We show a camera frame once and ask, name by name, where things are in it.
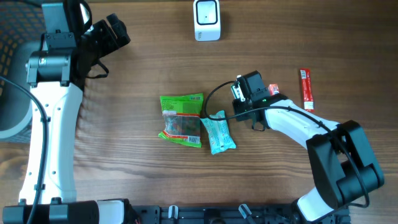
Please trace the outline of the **teal tissue packet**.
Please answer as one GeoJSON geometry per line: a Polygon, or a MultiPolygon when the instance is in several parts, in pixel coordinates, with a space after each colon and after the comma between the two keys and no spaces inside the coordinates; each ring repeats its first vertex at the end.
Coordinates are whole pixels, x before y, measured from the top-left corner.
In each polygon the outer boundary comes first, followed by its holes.
{"type": "MultiPolygon", "coordinates": [[[[217,112],[215,115],[210,115],[213,118],[225,118],[223,110],[217,112]]],[[[232,137],[229,133],[229,127],[226,120],[215,121],[209,118],[201,118],[201,122],[208,132],[211,153],[213,155],[225,152],[228,149],[236,149],[232,137]]]]}

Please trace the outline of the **orange tissue packet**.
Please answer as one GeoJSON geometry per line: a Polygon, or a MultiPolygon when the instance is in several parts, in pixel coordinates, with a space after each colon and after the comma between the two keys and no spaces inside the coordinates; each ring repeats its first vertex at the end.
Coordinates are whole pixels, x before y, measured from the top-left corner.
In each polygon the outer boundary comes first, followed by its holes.
{"type": "Polygon", "coordinates": [[[279,87],[277,84],[270,84],[268,90],[271,96],[279,94],[279,87]]]}

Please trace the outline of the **green gummy candy bag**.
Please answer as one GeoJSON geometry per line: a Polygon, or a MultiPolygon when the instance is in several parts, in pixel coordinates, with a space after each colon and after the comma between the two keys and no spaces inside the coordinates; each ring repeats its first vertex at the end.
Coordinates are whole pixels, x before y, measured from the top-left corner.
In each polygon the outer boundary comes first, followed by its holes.
{"type": "Polygon", "coordinates": [[[189,147],[201,147],[200,115],[203,94],[160,96],[165,128],[161,139],[189,147]]]}

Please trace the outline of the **red stick sachet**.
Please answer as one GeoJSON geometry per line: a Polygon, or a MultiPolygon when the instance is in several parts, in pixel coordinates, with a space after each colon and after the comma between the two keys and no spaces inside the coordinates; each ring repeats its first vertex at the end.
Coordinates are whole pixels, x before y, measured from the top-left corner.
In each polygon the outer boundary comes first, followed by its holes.
{"type": "Polygon", "coordinates": [[[307,68],[300,69],[300,77],[302,82],[303,107],[308,112],[314,112],[314,101],[312,95],[312,84],[310,70],[307,68]]]}

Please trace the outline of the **green small box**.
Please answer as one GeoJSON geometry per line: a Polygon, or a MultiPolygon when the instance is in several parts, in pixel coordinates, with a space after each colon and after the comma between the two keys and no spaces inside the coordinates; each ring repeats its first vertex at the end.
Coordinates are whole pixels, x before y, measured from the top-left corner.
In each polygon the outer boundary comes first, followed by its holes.
{"type": "Polygon", "coordinates": [[[232,94],[234,96],[234,99],[240,99],[241,92],[240,92],[239,85],[232,84],[231,85],[231,92],[232,92],[232,94]]]}

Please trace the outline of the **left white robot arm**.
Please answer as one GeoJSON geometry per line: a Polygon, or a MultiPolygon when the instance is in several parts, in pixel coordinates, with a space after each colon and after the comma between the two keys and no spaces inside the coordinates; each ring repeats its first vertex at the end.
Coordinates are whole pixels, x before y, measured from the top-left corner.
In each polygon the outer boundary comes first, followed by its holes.
{"type": "Polygon", "coordinates": [[[115,14],[93,22],[86,1],[45,1],[45,32],[26,62],[32,102],[27,173],[4,223],[137,223],[127,199],[76,199],[73,175],[75,131],[90,70],[130,42],[115,14]]]}

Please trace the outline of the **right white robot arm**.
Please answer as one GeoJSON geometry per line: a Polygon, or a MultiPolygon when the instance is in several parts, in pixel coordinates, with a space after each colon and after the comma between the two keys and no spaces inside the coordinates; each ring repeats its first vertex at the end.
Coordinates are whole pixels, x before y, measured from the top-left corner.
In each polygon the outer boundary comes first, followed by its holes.
{"type": "Polygon", "coordinates": [[[322,119],[281,93],[271,94],[257,71],[237,76],[231,85],[237,121],[250,119],[281,132],[308,153],[314,188],[293,203],[292,223],[315,223],[336,215],[384,185],[384,174],[359,123],[322,119]]]}

